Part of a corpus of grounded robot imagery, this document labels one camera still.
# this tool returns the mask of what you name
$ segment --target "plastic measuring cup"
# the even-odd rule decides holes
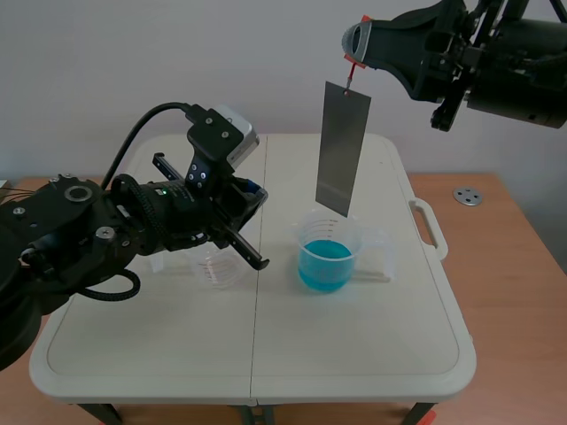
[[[369,247],[383,253],[383,274],[393,278],[394,257],[390,237],[382,230],[365,228],[356,219],[313,210],[297,228],[298,271],[311,289],[332,291],[352,277],[359,255]]]
[[[204,287],[220,290],[239,283],[247,271],[245,261],[232,247],[219,250],[212,243],[205,243],[190,250],[162,251],[151,255],[149,260],[153,273],[189,266],[190,280],[197,278]]]

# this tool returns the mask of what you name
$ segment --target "table leg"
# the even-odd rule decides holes
[[[82,410],[92,414],[104,425],[121,425],[122,419],[113,405],[78,405]]]
[[[254,413],[248,406],[234,406],[240,413],[240,421],[242,425],[255,425]]]
[[[273,406],[263,406],[262,412],[263,412],[263,415],[264,415],[265,425],[276,425],[276,417],[274,416],[274,407]]]
[[[257,406],[261,408],[260,414],[254,414],[249,406],[235,406],[240,413],[242,425],[276,425],[276,418],[274,416],[273,406]]]
[[[401,425],[417,425],[434,406],[435,403],[415,403]]]

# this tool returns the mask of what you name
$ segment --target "table handle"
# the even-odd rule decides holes
[[[449,247],[447,246],[447,241],[441,232],[439,223],[435,218],[435,213],[429,204],[420,198],[415,198],[409,201],[409,206],[412,210],[415,210],[422,214],[423,221],[425,222],[425,227],[433,241],[435,250],[437,251],[437,256],[440,261],[443,261],[447,254],[449,253]]]

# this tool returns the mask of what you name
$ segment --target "blue liquid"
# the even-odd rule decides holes
[[[348,248],[335,241],[313,241],[305,248],[326,259],[343,259],[351,255]],[[317,259],[303,250],[299,253],[299,277],[313,290],[338,290],[351,278],[353,267],[354,259],[327,261]]]

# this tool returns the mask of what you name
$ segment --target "white folding table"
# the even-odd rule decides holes
[[[120,423],[112,404],[411,401],[409,424],[469,383],[476,356],[441,266],[447,245],[392,143],[366,135],[351,212],[390,234],[396,276],[373,279],[370,250],[343,289],[319,294],[298,278],[292,224],[315,207],[320,136],[260,139],[237,175],[268,191],[243,235],[269,266],[217,290],[196,284],[198,271],[179,253],[167,253],[158,274],[136,258],[128,267],[142,280],[136,297],[75,296],[51,315],[30,362],[39,390],[108,424]],[[183,135],[162,136],[141,146],[126,172],[163,180],[151,164],[157,151],[181,172],[192,158]],[[412,208],[423,212],[436,246],[421,240]],[[100,289],[128,285],[114,278]],[[241,412],[253,421],[249,409]],[[273,420],[269,409],[265,420]]]

